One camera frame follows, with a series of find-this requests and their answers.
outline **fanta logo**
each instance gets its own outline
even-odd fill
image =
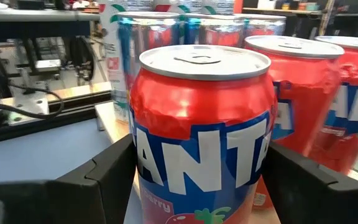
[[[260,176],[270,140],[268,112],[232,126],[194,125],[189,140],[155,136],[130,117],[139,172],[171,193],[239,188]]]
[[[218,3],[218,8],[233,8],[233,7],[234,7],[234,3],[229,3],[229,2]]]
[[[291,100],[280,99],[280,83],[274,83],[274,89],[278,98],[277,116],[274,121],[273,140],[287,137],[294,132],[293,108]]]
[[[131,0],[131,1],[128,1],[127,2],[128,3],[128,6],[129,7],[133,7],[133,6],[151,6],[151,3],[150,3],[150,1],[145,1],[145,0],[140,0],[140,1],[133,1],[133,0]]]
[[[195,7],[195,8],[200,8],[201,7],[201,1],[192,1],[191,6]]]
[[[340,87],[325,125],[336,129],[345,128],[345,131],[341,131],[342,136],[358,133],[358,86],[344,83]]]

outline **fanta can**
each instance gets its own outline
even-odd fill
[[[185,17],[183,14],[201,12],[201,0],[154,0],[154,11],[175,12],[182,14],[180,17],[180,44],[185,41]]]
[[[358,38],[316,39],[340,45],[345,54],[339,59],[342,85],[313,144],[310,158],[347,175],[358,157]]]
[[[130,122],[144,223],[247,223],[277,105],[269,58],[176,45],[140,62]]]
[[[210,44],[244,48],[248,20],[242,16],[185,15],[185,44]]]
[[[246,47],[272,60],[269,74],[278,99],[272,140],[307,156],[340,86],[337,58],[344,50],[275,35],[247,37]],[[273,207],[263,180],[258,183],[254,207]]]

